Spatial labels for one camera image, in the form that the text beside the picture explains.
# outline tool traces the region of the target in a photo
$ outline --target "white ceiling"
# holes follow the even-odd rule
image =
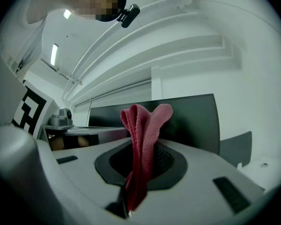
[[[158,0],[127,0],[126,7],[133,3],[140,7]],[[49,14],[44,29],[43,56],[50,61],[52,46],[58,44],[56,64],[70,73],[89,47],[115,21],[99,22],[71,16],[68,20],[63,16],[64,10]]]

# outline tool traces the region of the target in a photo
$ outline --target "cable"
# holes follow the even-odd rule
[[[88,121],[89,121],[89,115],[90,115],[90,107],[92,106],[92,99],[90,100],[90,105],[89,105],[89,112],[88,112],[88,116],[87,116],[87,119],[86,119],[86,124],[85,126],[88,127]]]

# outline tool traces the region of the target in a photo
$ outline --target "headset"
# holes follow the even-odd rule
[[[127,0],[118,0],[117,7],[112,8],[110,14],[96,15],[96,20],[110,22],[117,19],[118,22],[121,22],[123,28],[128,28],[141,10],[136,4],[132,4],[128,9],[125,9],[126,2]]]

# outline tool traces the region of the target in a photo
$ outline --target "ceiling light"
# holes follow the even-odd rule
[[[69,10],[66,10],[65,12],[64,12],[64,17],[66,18],[66,19],[69,19],[69,17],[71,16],[72,14],[71,14],[71,12],[69,11]]]
[[[54,44],[52,48],[52,54],[51,54],[51,64],[55,66],[55,60],[56,60],[56,54],[58,50],[58,45]]]

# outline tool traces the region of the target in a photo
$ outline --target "red towel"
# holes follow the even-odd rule
[[[173,114],[171,105],[161,104],[150,113],[141,105],[133,104],[121,112],[121,119],[131,134],[133,167],[127,177],[128,212],[135,211],[147,195],[147,182],[153,173],[153,152],[159,130]]]

